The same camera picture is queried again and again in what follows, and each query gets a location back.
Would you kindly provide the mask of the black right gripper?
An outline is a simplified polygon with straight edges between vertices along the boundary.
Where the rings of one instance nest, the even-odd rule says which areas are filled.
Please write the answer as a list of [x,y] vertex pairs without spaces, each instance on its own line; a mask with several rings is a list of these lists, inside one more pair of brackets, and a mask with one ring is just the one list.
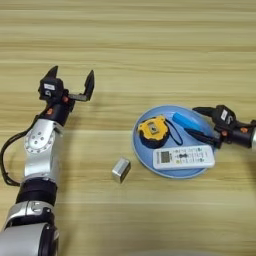
[[[213,117],[216,109],[213,107],[195,107],[193,111],[207,116]],[[249,124],[237,123],[236,126],[229,130],[220,126],[215,126],[214,129],[220,133],[220,138],[227,144],[237,144],[250,149],[256,149],[256,120],[252,120]],[[221,147],[219,138],[205,135],[203,132],[185,128],[185,131],[198,141],[209,144],[215,148]]]

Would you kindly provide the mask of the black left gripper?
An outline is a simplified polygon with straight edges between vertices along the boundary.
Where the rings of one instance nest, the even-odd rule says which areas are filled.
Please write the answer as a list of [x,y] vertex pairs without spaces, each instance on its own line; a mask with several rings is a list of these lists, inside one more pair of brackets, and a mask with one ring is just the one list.
[[[58,66],[52,67],[45,75],[45,78],[56,78]],[[94,71],[91,70],[85,80],[85,90],[80,94],[64,95],[60,99],[51,99],[47,102],[43,119],[57,122],[61,126],[66,124],[69,114],[73,111],[76,101],[87,102],[91,99],[95,86]]]

